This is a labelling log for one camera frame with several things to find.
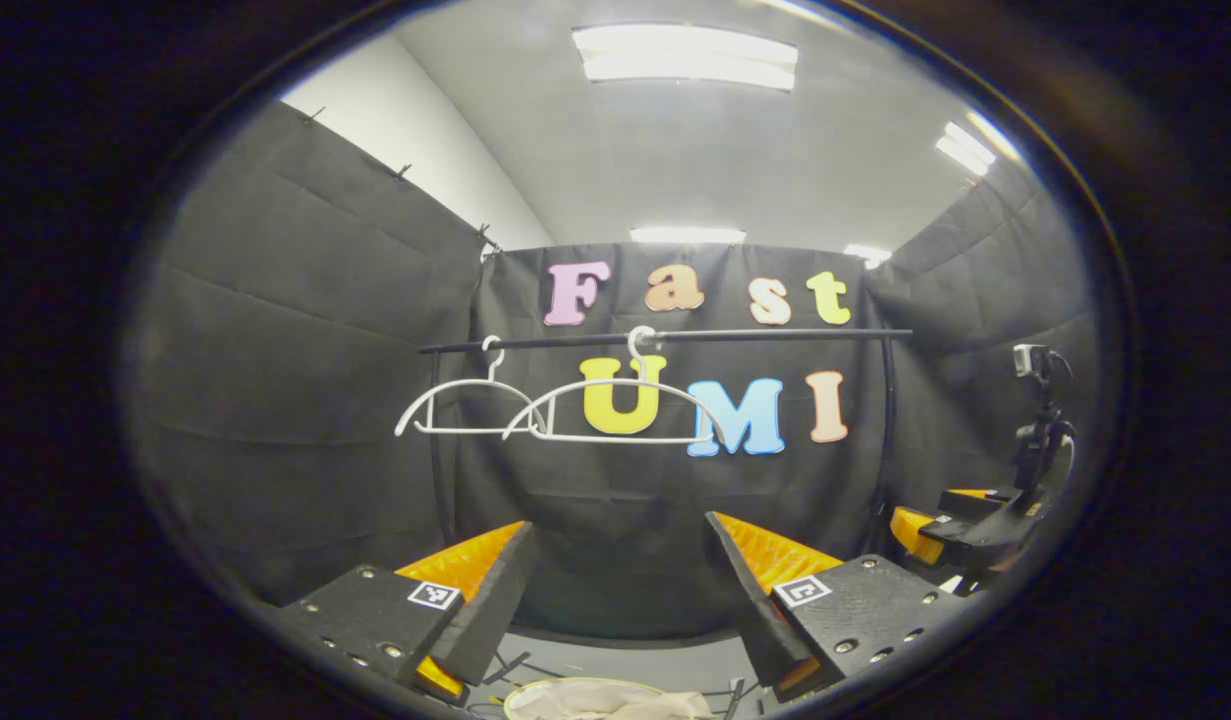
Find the blue letter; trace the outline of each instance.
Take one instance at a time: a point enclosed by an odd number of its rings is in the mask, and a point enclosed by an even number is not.
[[[734,455],[739,450],[739,442],[747,430],[748,442],[744,443],[744,452],[750,455],[769,455],[772,452],[784,450],[784,441],[779,437],[779,406],[776,405],[780,389],[784,389],[784,383],[776,378],[757,378],[748,383],[739,409],[730,402],[730,396],[719,382],[691,383],[687,393],[716,416],[716,421],[721,423],[721,434],[726,438],[726,452]],[[712,421],[696,407],[696,436],[710,432]],[[716,455],[716,441],[692,442],[687,446],[687,454]]]

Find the clothing rack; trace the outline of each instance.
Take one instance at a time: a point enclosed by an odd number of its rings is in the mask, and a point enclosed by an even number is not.
[[[656,334],[648,334],[643,337],[643,342],[659,345],[668,342],[742,342],[742,341],[795,341],[795,340],[820,340],[820,341],[867,341],[875,340],[881,341],[881,366],[883,374],[885,378],[886,391],[885,402],[886,410],[884,415],[883,423],[883,436],[881,436],[881,462],[876,469],[876,492],[880,498],[879,502],[885,502],[885,492],[881,484],[885,478],[889,478],[889,464],[891,454],[891,442],[890,436],[894,431],[895,423],[895,384],[894,384],[894,358],[891,354],[890,342],[894,340],[908,340],[913,336],[911,329],[857,329],[857,327],[826,327],[817,329],[817,331],[799,331],[799,329],[790,329],[790,331],[665,331]],[[491,342],[454,342],[446,345],[426,345],[419,348],[420,354],[432,354],[432,373],[431,383],[428,388],[437,386],[439,378],[439,366],[441,356],[447,354],[447,352],[484,352],[487,350],[515,350],[515,348],[531,348],[531,347],[583,347],[593,345],[623,345],[628,342],[629,334],[580,334],[580,336],[569,337],[540,337],[531,340],[494,340]],[[454,540],[455,529],[451,527],[452,518],[446,511],[446,496],[442,492],[441,481],[441,457],[437,452],[437,441],[433,439],[428,443],[431,447],[432,465],[433,465],[433,496],[437,501],[437,516],[438,524],[442,529],[442,539],[447,546]],[[884,511],[884,507],[879,507],[876,512],[879,514]]]

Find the hanger hook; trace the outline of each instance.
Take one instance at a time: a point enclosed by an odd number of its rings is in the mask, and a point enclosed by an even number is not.
[[[495,342],[497,340],[500,340],[500,336],[497,336],[496,334],[489,334],[486,336],[486,340],[483,341],[483,352],[486,352],[487,347],[491,346],[491,342]],[[505,352],[507,352],[507,351],[501,347],[500,348],[500,356],[496,357],[496,359],[491,363],[491,369],[487,370],[487,374],[486,374],[486,379],[489,382],[492,382],[492,379],[495,379],[495,369],[499,368],[501,363],[503,363],[503,354],[505,354]]]
[[[650,327],[650,325],[638,325],[638,327],[628,331],[628,354],[632,354],[633,359],[636,361],[636,379],[639,379],[639,382],[644,382],[644,379],[646,379],[643,377],[646,375],[646,361],[643,359],[641,352],[636,350],[636,343],[638,341],[641,341],[643,337],[655,337],[655,327]]]

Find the gray floor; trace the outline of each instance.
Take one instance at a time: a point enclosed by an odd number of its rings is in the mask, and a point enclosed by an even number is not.
[[[744,697],[735,703],[732,720],[761,715],[762,688],[757,686],[753,667],[744,655],[739,638],[702,644],[694,647],[666,647],[665,650],[612,650],[577,644],[550,642],[522,638],[513,633],[503,635],[500,657],[513,665],[523,654],[522,662],[500,679],[469,688],[467,710],[474,715],[500,720],[503,702],[519,686],[572,676],[574,678],[612,678],[659,688],[664,692],[705,693],[708,706],[719,718],[726,715],[730,705],[732,681],[744,678]],[[501,670],[499,661],[491,662],[487,676]]]

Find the foam letter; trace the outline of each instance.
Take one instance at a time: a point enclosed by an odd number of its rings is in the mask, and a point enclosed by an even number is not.
[[[548,268],[551,274],[551,310],[543,316],[545,325],[579,325],[583,322],[583,314],[579,310],[580,302],[583,306],[592,306],[597,300],[597,283],[592,278],[583,278],[585,274],[599,281],[609,281],[611,266],[604,261],[601,263],[560,263]]]
[[[668,361],[661,354],[644,354],[646,357],[646,382],[660,382],[660,370]],[[629,368],[636,372],[636,359],[628,361]],[[614,357],[590,357],[579,364],[579,372],[583,373],[586,382],[614,378],[619,372],[619,361]],[[630,436],[643,432],[650,427],[655,416],[660,414],[660,390],[652,386],[639,386],[636,389],[636,407],[629,414],[620,414],[616,410],[616,386],[586,386],[583,389],[583,418],[588,425],[601,430],[603,433],[616,436]]]
[[[748,297],[753,304],[748,305],[753,319],[767,325],[783,325],[793,319],[793,309],[788,305],[788,288],[784,283],[772,278],[753,278],[748,283]]]
[[[842,398],[838,396],[842,373],[811,373],[806,375],[806,384],[815,393],[815,430],[811,430],[811,439],[836,442],[847,437],[847,427],[842,425]]]
[[[844,295],[847,284],[840,283],[833,273],[822,272],[806,281],[806,287],[815,290],[815,309],[825,322],[844,325],[851,319],[851,310],[838,305],[838,295]]]
[[[688,265],[665,265],[648,278],[651,290],[646,290],[646,306],[656,313],[665,310],[694,310],[703,304],[699,277]]]
[[[710,414],[716,415],[716,421],[721,423],[721,430],[726,437],[726,452],[731,455],[739,450],[739,442],[744,433],[748,432],[748,442],[744,443],[744,452],[750,455],[769,455],[772,452],[784,450],[784,441],[779,437],[779,398],[784,383],[776,378],[757,378],[748,383],[748,389],[744,391],[744,400],[739,401],[739,409],[730,402],[725,388],[719,382],[698,382],[687,386],[702,404],[705,404]],[[696,407],[696,436],[712,432],[712,421]],[[716,441],[692,442],[687,446],[687,454],[692,457],[716,455]]]

